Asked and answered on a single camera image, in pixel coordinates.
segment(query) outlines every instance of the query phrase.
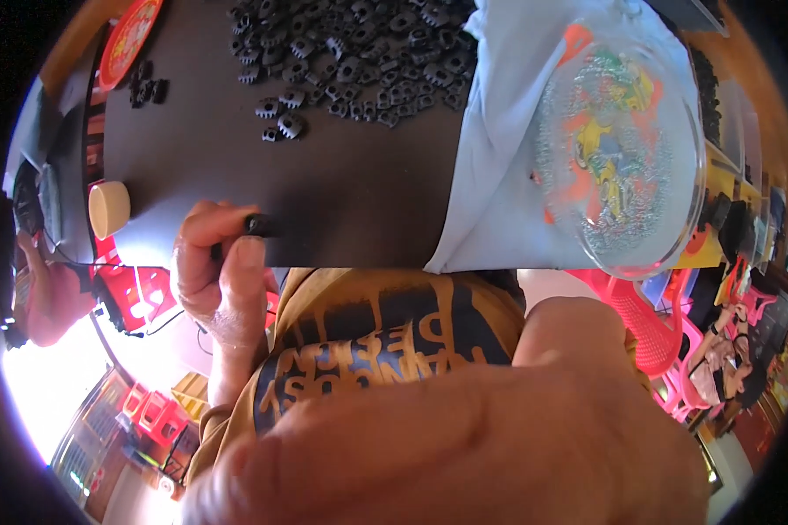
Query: fingernail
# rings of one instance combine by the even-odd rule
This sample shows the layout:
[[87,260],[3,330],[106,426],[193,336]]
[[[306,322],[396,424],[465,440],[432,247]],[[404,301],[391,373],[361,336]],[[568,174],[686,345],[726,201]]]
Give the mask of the fingernail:
[[239,263],[246,268],[254,268],[265,264],[265,250],[260,238],[245,235],[237,241]]

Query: wall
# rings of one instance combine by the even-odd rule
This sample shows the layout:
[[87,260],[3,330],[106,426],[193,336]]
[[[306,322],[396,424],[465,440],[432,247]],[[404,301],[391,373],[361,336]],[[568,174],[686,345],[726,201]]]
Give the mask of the wall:
[[134,469],[124,469],[108,501],[102,525],[166,525],[178,515],[179,504],[143,480]]
[[558,269],[518,269],[517,278],[525,294],[526,313],[546,298],[598,299],[584,282]]
[[707,443],[706,448],[724,482],[709,500],[707,525],[715,525],[738,500],[753,477],[753,469],[734,432]]
[[[165,311],[152,321],[148,330],[160,329],[179,311],[179,308]],[[204,333],[197,339],[198,326],[185,313],[142,339],[117,332],[103,318],[99,319],[99,325],[116,359],[135,381],[149,390],[168,392],[188,372],[210,375],[213,359],[207,352],[212,352],[212,339]]]

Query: black plastic gear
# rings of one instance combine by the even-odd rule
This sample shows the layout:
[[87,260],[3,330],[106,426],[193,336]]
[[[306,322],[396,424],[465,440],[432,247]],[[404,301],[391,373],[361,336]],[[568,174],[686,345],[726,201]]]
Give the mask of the black plastic gear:
[[261,119],[276,119],[281,114],[281,103],[276,98],[264,98],[253,113]]

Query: transparent plastic bowl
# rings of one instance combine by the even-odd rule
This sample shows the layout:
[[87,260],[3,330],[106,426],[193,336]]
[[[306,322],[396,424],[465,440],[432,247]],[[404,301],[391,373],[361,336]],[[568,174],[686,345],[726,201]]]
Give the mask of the transparent plastic bowl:
[[639,280],[675,264],[701,213],[706,152],[650,49],[592,42],[552,73],[532,124],[547,209],[596,266]]

